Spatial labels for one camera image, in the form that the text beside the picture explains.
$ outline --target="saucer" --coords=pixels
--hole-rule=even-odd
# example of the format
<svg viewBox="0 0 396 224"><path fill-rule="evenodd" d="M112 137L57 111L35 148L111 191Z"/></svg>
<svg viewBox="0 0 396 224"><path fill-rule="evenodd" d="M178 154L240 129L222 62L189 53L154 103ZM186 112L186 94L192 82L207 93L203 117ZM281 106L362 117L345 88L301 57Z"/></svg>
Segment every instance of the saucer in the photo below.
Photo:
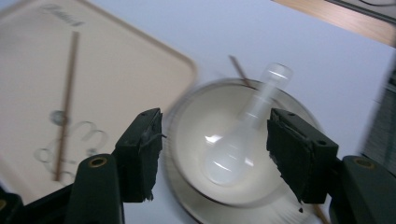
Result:
<svg viewBox="0 0 396 224"><path fill-rule="evenodd" d="M250 82L254 88L260 86L258 81ZM251 220L254 223L252 218L268 218L276 213L285 213L297 220L312 215L310 205L303 206L303 213L298 211L302 206L270 160L265 148L265 121L258 130L259 137L252 143L254 150L246 158L247 171L240 181L221 186L205 175L203 160L210 148L210 139L226 133L238 121L254 93L255 90L240 79L226 79L188 94L174 109L165 150L167 176L180 203L199 221L242 223ZM273 107L289 110L318 127L311 114L283 91Z"/></svg>

